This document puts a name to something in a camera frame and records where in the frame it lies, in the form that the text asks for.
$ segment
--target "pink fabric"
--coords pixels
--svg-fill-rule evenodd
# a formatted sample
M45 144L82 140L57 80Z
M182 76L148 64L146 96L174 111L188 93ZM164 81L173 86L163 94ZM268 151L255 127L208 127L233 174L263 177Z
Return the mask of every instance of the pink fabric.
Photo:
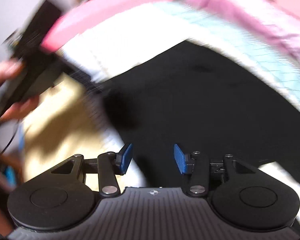
M117 13L144 3L159 1L171 0L90 0L61 17L44 38L41 46L49 51L56 51L77 34Z
M187 3L238 23L300 62L300 21L266 0L187 0Z

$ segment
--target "human hand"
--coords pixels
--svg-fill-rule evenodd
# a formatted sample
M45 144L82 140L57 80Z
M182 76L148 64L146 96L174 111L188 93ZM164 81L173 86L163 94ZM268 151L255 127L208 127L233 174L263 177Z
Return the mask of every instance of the human hand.
M23 64L15 59L0 63L0 86L8 79L13 79L22 71ZM29 98L26 102L14 103L1 117L5 122L11 119L22 119L39 104L39 96Z

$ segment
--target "silver screw head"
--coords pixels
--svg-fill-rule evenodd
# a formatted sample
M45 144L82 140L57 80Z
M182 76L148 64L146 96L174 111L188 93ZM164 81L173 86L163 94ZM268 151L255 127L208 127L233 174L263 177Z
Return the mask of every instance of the silver screw head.
M105 186L102 188L102 192L105 194L113 194L118 191L118 188L115 186Z
M190 187L190 191L195 194L200 194L200 193L205 192L206 189L205 189L205 187L203 187L201 185L196 185L196 186Z

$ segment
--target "black surface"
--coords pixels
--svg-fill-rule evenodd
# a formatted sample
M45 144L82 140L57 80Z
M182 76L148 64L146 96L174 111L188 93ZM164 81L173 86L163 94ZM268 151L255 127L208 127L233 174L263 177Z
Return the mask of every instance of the black surface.
M210 49L182 42L109 80L107 113L150 185L178 187L173 146L256 167L277 161L300 182L300 112Z

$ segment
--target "black device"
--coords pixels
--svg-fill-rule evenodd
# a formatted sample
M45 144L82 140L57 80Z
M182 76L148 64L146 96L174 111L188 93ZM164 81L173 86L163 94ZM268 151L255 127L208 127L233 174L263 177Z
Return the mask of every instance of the black device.
M87 73L40 47L43 38L61 14L62 11L51 0L45 0L25 29L12 56L21 59L25 67L20 75L5 81L0 87L0 117L13 103L26 101L31 96L43 93L61 73L80 82L88 92L101 92L101 85L91 82Z
M97 159L74 155L10 194L17 228L7 238L300 239L290 227L300 201L287 185L232 155L210 162L176 144L174 156L183 187L121 194L115 175L127 171L131 144ZM98 173L99 192L84 184L87 173Z

